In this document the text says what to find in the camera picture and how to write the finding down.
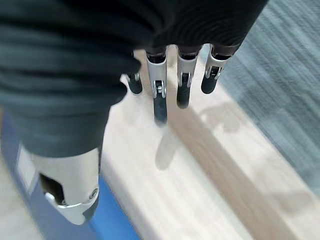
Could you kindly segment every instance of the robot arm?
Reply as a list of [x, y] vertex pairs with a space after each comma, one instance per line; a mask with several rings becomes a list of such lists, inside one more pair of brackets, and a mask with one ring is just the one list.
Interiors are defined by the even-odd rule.
[[46, 199], [74, 224], [99, 198], [99, 148], [128, 74], [142, 91], [135, 49], [146, 49], [155, 119], [167, 121], [166, 46], [178, 46], [177, 104], [189, 103], [203, 44], [211, 93], [267, 0], [0, 0], [0, 104], [34, 154]]

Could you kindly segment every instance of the screw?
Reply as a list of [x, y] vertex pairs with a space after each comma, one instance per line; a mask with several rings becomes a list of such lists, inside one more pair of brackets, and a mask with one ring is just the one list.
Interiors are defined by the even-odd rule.
[[98, 193], [98, 188], [96, 188], [95, 190], [93, 190], [93, 192], [90, 194], [90, 196], [89, 196], [89, 199], [91, 200], [91, 199], [94, 199], [95, 198], [95, 196], [97, 195], [97, 193]]

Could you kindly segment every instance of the gray carpet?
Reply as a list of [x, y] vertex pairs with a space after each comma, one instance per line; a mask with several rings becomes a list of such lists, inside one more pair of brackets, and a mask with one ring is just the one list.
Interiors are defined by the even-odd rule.
[[270, 0], [220, 81], [320, 194], [320, 0]]

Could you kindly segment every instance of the blue object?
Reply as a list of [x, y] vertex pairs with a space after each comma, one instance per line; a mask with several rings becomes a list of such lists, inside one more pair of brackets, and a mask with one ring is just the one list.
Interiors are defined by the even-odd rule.
[[92, 220], [81, 226], [73, 225], [48, 203], [39, 182], [35, 184], [31, 194], [27, 193], [17, 169], [20, 141], [7, 114], [4, 115], [0, 139], [4, 162], [29, 212], [46, 240], [140, 239], [103, 177], [99, 180], [100, 199]]

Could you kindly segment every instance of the white label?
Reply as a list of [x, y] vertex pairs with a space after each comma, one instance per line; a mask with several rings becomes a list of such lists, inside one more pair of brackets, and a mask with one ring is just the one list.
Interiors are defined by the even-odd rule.
[[32, 157], [32, 153], [28, 152], [22, 145], [19, 146], [17, 171], [29, 196], [34, 191], [38, 176]]

